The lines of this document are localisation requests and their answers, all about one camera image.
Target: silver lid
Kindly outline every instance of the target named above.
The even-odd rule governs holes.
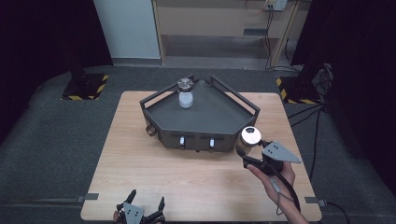
[[[194,83],[191,79],[183,77],[181,80],[178,81],[177,85],[180,91],[191,91]]]
[[[244,144],[254,147],[262,140],[262,134],[257,128],[248,126],[242,130],[241,139]]]

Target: table top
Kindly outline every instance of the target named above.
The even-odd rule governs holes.
[[[165,148],[158,137],[146,133],[139,101],[152,91],[126,91],[111,124],[88,193],[81,210],[85,220],[111,220],[116,205],[133,189],[133,205],[145,216],[157,211],[165,198],[167,221],[285,221],[267,197],[261,181],[243,168],[242,159],[232,152],[195,152]],[[265,141],[277,140],[301,158],[280,97],[275,93],[240,92],[261,109],[255,127]],[[255,147],[249,156],[260,159]],[[304,162],[293,163],[294,189],[308,221],[321,219]]]

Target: yellow and black hazard tape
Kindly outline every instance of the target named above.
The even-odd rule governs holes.
[[[104,75],[103,79],[96,91],[95,94],[92,95],[68,95],[68,96],[62,96],[62,100],[74,100],[74,101],[78,101],[78,100],[96,100],[97,98],[99,98],[100,94],[103,91],[103,88],[106,85],[106,82],[108,80],[108,76]]]
[[[293,99],[290,98],[290,96],[287,93],[287,90],[285,89],[282,79],[277,78],[276,79],[276,85],[279,87],[280,91],[280,97],[282,98],[283,102],[285,104],[320,104],[320,100],[313,100],[313,99]]]

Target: carpeted floor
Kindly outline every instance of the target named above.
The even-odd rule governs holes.
[[[98,100],[60,100],[70,74],[48,80],[37,88],[29,108],[0,146],[0,223],[88,223],[79,216],[81,204],[38,204],[32,200],[75,199],[87,193],[124,91],[156,91],[181,77],[214,75],[236,91],[279,93],[276,77],[293,76],[286,72],[161,67],[105,66],[88,71],[109,75]],[[310,106],[287,104],[285,110],[292,115]],[[294,117],[290,124],[308,114]],[[308,173],[316,121],[317,114],[293,127]],[[340,205],[351,223],[396,223],[394,196],[370,162],[348,153],[329,113],[320,114],[317,150],[312,185],[319,199]],[[27,202],[9,203],[15,200]],[[347,222],[334,206],[323,207],[322,213],[322,223]]]

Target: power outlet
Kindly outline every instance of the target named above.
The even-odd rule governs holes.
[[[273,11],[283,11],[286,8],[288,0],[268,0],[267,6],[264,10],[269,11],[272,7]]]

